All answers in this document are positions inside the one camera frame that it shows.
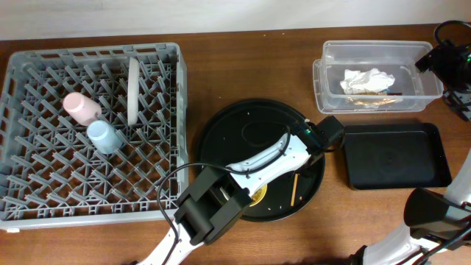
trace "clear plastic container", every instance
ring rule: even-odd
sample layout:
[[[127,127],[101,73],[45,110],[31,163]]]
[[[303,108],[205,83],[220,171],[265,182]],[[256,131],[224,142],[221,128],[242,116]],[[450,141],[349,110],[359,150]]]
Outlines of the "clear plastic container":
[[[422,41],[329,40],[321,60],[314,62],[314,93],[321,113],[417,112],[443,94],[442,82],[431,72],[419,73],[415,62],[432,45]],[[345,95],[340,86],[345,69],[377,68],[395,78],[388,93],[400,96]]]

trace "yellow plate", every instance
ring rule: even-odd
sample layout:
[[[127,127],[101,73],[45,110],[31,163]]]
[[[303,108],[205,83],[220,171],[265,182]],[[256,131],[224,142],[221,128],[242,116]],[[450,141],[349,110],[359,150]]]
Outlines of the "yellow plate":
[[[252,196],[252,203],[250,204],[250,207],[256,205],[259,203],[266,194],[266,189],[268,188],[268,185],[265,184],[263,187],[261,187],[258,191],[256,191],[253,196]]]

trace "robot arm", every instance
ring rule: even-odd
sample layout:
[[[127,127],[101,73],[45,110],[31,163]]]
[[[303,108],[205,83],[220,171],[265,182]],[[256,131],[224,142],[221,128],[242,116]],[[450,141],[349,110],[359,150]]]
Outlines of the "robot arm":
[[[413,264],[423,256],[424,250],[438,247],[440,242],[468,229],[471,220],[469,202],[471,151],[443,197],[425,189],[414,190],[404,210],[405,222],[382,241],[364,249],[363,255],[357,256],[363,265]],[[469,243],[465,238],[439,252]]]
[[[171,255],[166,264],[179,264],[203,243],[213,243],[248,209],[251,197],[259,188],[282,174],[298,170],[307,162],[313,163],[343,135],[343,126],[333,116],[317,127],[307,123],[290,127],[294,129],[271,147],[249,159],[227,165],[226,168],[232,171],[230,174],[209,166],[204,168],[177,200],[173,224],[179,241],[174,250],[171,252],[174,232],[170,229],[150,256],[139,264],[163,264],[169,252]],[[227,178],[237,187],[227,192],[226,202],[221,202],[214,191],[222,188]]]

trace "dish rack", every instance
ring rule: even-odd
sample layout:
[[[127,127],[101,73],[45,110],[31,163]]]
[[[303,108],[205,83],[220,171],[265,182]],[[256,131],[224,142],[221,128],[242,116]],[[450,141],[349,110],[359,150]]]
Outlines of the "dish rack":
[[[130,58],[139,62],[138,123],[127,125]],[[70,92],[102,106],[99,119],[125,145],[96,151],[86,127],[63,109]],[[0,229],[162,219],[188,186],[186,65],[175,43],[17,52],[0,98]]]

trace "wooden surface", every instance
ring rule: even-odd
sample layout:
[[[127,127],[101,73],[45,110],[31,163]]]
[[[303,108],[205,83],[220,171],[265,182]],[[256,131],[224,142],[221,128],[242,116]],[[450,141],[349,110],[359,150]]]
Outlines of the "wooden surface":
[[[178,43],[188,66],[188,148],[193,152],[196,137],[206,121],[218,110],[241,99],[276,99],[298,109],[311,121],[321,121],[325,116],[316,108],[312,64],[322,56],[322,44],[326,40],[374,38],[433,43],[434,27],[377,26],[9,41],[0,42],[0,65],[5,66],[13,52],[27,49]],[[345,124],[431,122],[442,135],[453,176],[470,150],[471,124],[459,119],[441,100],[420,113],[338,115],[337,118]],[[291,264],[345,258],[364,244],[381,240],[398,226],[410,193],[411,189],[353,191],[347,187],[341,154],[327,154],[321,188],[305,209],[278,222],[240,221],[216,243],[200,247],[183,263]],[[159,221],[23,230],[18,234],[2,231],[0,264],[125,264],[144,259],[168,229],[165,221]],[[431,260],[435,264],[469,264],[471,251],[463,247]]]

